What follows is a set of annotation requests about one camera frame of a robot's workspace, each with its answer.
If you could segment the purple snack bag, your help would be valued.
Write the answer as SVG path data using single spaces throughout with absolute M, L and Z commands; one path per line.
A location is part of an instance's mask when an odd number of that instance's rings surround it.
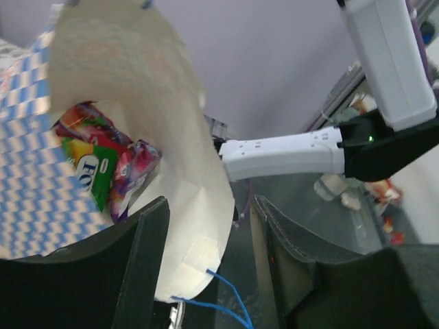
M 109 210 L 114 223 L 128 216 L 132 195 L 149 178 L 161 158 L 162 152 L 143 140 L 132 144 L 120 156 L 109 193 Z

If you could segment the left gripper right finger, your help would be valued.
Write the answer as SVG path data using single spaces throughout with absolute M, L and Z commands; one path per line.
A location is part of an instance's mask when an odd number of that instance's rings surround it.
M 437 328 L 438 246 L 362 255 L 254 199 L 254 259 L 266 328 Z

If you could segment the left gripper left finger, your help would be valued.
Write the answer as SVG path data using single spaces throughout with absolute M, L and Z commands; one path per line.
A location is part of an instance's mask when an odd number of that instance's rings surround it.
M 148 328 L 170 211 L 159 197 L 48 256 L 1 261 L 2 328 Z

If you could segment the blue checkered paper bag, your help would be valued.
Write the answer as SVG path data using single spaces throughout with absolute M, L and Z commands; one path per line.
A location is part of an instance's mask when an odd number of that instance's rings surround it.
M 88 101 L 133 142 L 162 152 L 128 206 L 129 217 L 164 197 L 170 211 L 148 328 L 156 305 L 175 303 L 196 314 L 196 328 L 214 313 L 251 328 L 246 310 L 196 299 L 221 281 L 235 203 L 185 44 L 151 1 L 68 1 L 30 48 L 1 61 L 1 261 L 48 256 L 116 225 L 52 128 Z

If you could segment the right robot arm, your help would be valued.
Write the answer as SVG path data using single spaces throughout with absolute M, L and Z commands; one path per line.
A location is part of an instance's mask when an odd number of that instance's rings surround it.
M 438 144 L 438 104 L 409 1 L 340 1 L 377 108 L 336 127 L 250 141 L 219 156 L 232 181 L 293 173 L 384 180 Z

